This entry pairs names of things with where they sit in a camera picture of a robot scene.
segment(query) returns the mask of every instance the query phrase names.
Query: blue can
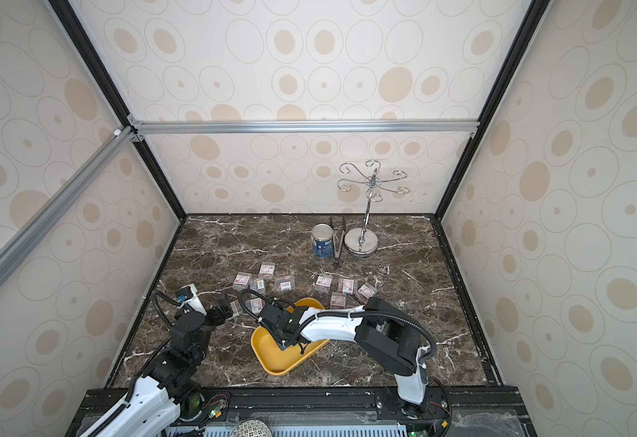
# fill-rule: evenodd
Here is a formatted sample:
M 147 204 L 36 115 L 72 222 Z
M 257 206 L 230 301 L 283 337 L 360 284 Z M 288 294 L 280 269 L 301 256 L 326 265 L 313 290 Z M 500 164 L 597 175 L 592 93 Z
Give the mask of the blue can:
M 314 255 L 319 258 L 328 258 L 333 255 L 333 228 L 322 223 L 312 229 L 312 246 Z

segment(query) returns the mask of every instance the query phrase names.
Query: metal tongs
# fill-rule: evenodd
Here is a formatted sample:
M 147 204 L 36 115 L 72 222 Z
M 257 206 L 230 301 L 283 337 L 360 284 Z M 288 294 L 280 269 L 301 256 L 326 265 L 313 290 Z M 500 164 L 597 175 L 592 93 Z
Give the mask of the metal tongs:
M 341 253 L 341 249 L 343 248 L 343 239 L 345 238 L 345 232 L 346 232 L 345 215 L 343 215 L 342 218 L 343 218 L 343 229 L 341 230 L 340 238 L 337 237 L 335 228 L 333 229 L 333 267 L 334 268 L 337 268 L 338 265 L 340 264 L 340 253 Z M 332 227 L 333 227 L 333 216 L 331 215 L 331 228 Z

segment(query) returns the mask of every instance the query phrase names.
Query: yellow tray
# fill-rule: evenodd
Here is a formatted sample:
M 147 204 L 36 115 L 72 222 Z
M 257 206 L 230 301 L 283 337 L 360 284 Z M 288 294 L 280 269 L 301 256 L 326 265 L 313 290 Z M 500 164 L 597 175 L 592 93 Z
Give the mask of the yellow tray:
M 311 297 L 300 299 L 295 305 L 311 306 L 319 310 L 324 309 L 321 302 Z M 289 373 L 289 371 L 296 366 L 299 366 L 304 360 L 316 353 L 317 350 L 327 345 L 329 341 L 330 340 L 322 340 L 309 343 L 302 355 L 301 348 L 298 345 L 289 346 L 284 351 L 280 350 L 270 333 L 267 332 L 267 329 L 257 327 L 253 332 L 253 337 L 251 337 L 251 346 L 253 347 L 255 356 L 266 372 L 271 375 L 282 376 Z

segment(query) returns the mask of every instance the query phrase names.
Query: marble tabletop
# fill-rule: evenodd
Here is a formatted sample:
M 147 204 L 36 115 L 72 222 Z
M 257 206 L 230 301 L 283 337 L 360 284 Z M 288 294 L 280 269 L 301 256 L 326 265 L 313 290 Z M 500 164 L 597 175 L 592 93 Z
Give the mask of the marble tabletop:
M 380 247 L 366 259 L 345 252 L 338 268 L 332 258 L 312 253 L 311 230 L 328 223 L 328 215 L 200 215 L 191 216 L 175 242 L 156 289 L 174 296 L 194 283 L 203 304 L 216 303 L 220 291 L 230 287 L 239 271 L 257 274 L 262 261 L 277 263 L 275 275 L 294 275 L 296 290 L 267 294 L 291 302 L 314 297 L 328 308 L 330 294 L 314 291 L 316 276 L 334 273 L 376 285 L 378 296 L 417 319 L 437 339 L 435 359 L 428 375 L 446 385 L 485 385 L 486 379 L 466 319 L 454 291 L 442 252 L 428 216 L 373 214 L 369 228 Z M 341 223 L 333 215 L 334 223 Z M 362 215 L 347 214 L 347 229 L 361 225 Z M 168 317 L 174 308 L 161 302 Z M 348 306 L 360 305 L 352 296 Z M 230 319 L 211 338 L 209 354 L 193 380 L 205 387 L 239 386 L 384 386 L 395 385 L 393 375 L 355 343 L 331 341 L 284 376 L 266 373 L 251 348 L 257 324 L 248 315 Z M 166 337 L 153 305 L 134 335 L 114 387 L 124 387 L 153 349 Z

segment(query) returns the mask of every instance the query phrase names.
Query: polka dot wallpaper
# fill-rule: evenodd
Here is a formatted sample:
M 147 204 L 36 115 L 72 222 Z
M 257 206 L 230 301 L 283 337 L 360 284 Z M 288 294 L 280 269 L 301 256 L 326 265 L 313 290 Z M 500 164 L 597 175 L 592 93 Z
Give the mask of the polka dot wallpaper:
M 118 126 L 38 0 L 0 1 L 0 249 Z
M 529 0 L 78 0 L 138 119 L 478 118 Z
M 63 436 L 101 387 L 177 219 L 126 146 L 0 288 L 0 437 Z
M 385 183 L 411 190 L 380 190 L 377 213 L 434 211 L 452 176 L 467 132 L 392 134 L 212 134 L 150 135 L 148 144 L 188 213 L 362 213 L 366 186 L 338 189 L 340 165 L 382 162 L 379 177 L 407 178 Z
M 637 437 L 637 1 L 560 0 L 448 210 L 541 437 Z

